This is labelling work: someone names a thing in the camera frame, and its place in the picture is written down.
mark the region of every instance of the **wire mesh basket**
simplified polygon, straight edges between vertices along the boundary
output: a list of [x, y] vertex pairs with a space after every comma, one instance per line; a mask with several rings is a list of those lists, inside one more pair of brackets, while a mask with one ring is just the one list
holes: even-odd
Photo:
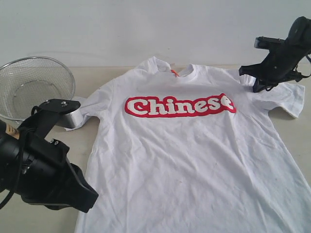
[[49, 99], [72, 99], [71, 71], [50, 57], [26, 57], [0, 67], [0, 115], [24, 120], [31, 109]]

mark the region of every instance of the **white t-shirt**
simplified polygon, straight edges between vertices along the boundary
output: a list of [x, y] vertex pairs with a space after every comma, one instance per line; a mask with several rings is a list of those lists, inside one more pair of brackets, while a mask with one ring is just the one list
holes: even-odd
[[310, 232], [311, 189], [268, 117], [298, 117], [304, 87], [253, 93], [253, 77], [199, 65], [179, 76], [153, 57], [82, 104], [100, 119], [86, 172], [99, 197], [76, 233]]

